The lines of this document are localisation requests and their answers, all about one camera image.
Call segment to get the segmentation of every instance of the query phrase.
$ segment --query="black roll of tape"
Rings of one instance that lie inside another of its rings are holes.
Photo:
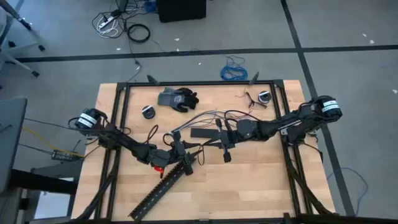
[[[146,119],[152,119],[155,116],[155,109],[153,106],[145,106],[142,109],[142,115],[146,118]]]
[[[271,100],[271,94],[268,91],[261,91],[259,93],[259,101],[267,104]]]

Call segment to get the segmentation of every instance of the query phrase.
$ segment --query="black box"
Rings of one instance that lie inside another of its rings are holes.
[[[161,22],[206,17],[206,0],[157,0],[156,4]]]

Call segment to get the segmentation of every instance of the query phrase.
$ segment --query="wooden table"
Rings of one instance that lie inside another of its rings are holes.
[[[291,110],[296,110],[304,96],[298,80],[285,80],[285,91]],[[178,113],[169,106],[158,106],[157,95],[164,86],[134,86],[129,95],[129,106],[126,116],[126,127],[131,128],[130,136],[137,141],[145,141],[153,125],[159,130],[150,140],[160,149],[169,149],[162,142],[162,136],[177,126],[188,121],[195,114],[208,110],[242,110],[248,111],[248,99],[238,98],[246,89],[251,96],[263,90],[270,90],[269,85],[206,85],[185,86],[198,93],[200,99],[195,110]],[[96,108],[111,117],[116,84],[102,84],[99,88]],[[282,100],[277,90],[282,111]],[[119,124],[121,105],[116,124]],[[156,116],[145,119],[141,109],[153,105]],[[251,114],[260,119],[275,119],[274,104],[268,108],[254,107]],[[182,139],[187,142],[205,142],[206,139],[190,138],[190,129],[182,131]],[[307,137],[306,143],[317,147],[314,138]],[[86,154],[96,147],[90,145]],[[308,186],[324,206],[334,211],[328,183],[319,153],[311,147],[299,147]],[[279,134],[267,142],[243,142],[229,150],[232,161],[225,164],[223,151],[216,147],[206,147],[205,165],[193,165],[194,173],[183,176],[169,192],[156,204],[143,220],[196,220],[196,219],[229,219],[229,218],[277,218],[289,212],[294,216],[293,205],[287,179],[282,145]],[[104,149],[98,149],[88,156],[80,174],[72,218],[89,204],[98,190],[104,159]],[[131,221],[129,213],[159,182],[159,173],[151,166],[136,161],[128,150],[123,149],[118,173],[116,196],[114,201],[113,220]],[[302,211],[305,212],[300,195]],[[108,204],[109,191],[103,200],[103,217]]]

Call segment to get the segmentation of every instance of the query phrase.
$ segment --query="black glove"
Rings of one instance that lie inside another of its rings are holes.
[[[157,98],[158,105],[169,105],[176,111],[183,113],[188,112],[188,109],[183,106],[195,109],[198,102],[197,93],[188,88],[179,88],[178,90],[165,88]]]

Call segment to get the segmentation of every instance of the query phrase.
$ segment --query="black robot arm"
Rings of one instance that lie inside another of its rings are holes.
[[[170,144],[172,148],[166,151],[158,149],[154,144],[150,144],[149,138],[146,142],[137,142],[133,138],[130,138],[114,124],[109,123],[107,116],[97,109],[85,109],[80,117],[75,119],[77,130],[85,136],[98,137],[98,144],[100,146],[107,149],[118,149],[121,146],[125,147],[139,162],[150,164],[152,167],[155,167],[155,170],[161,173],[163,173],[167,165],[180,161],[186,162],[184,163],[186,164],[184,169],[187,175],[193,172],[189,163],[192,156],[185,150],[199,146],[200,144],[190,144],[185,141],[181,142],[179,132],[168,134],[172,136],[173,142]]]
[[[340,107],[334,98],[319,96],[301,104],[297,110],[273,121],[262,121],[260,119],[241,119],[236,121],[231,118],[225,118],[225,131],[222,129],[221,121],[218,120],[216,122],[218,139],[221,140],[221,145],[224,149],[224,161],[229,162],[231,160],[228,149],[234,147],[236,143],[266,141],[278,131],[284,133],[288,143],[298,143],[305,138],[306,133],[320,128],[323,124],[335,122],[341,116]],[[236,130],[231,129],[229,124],[231,121],[236,122]]]

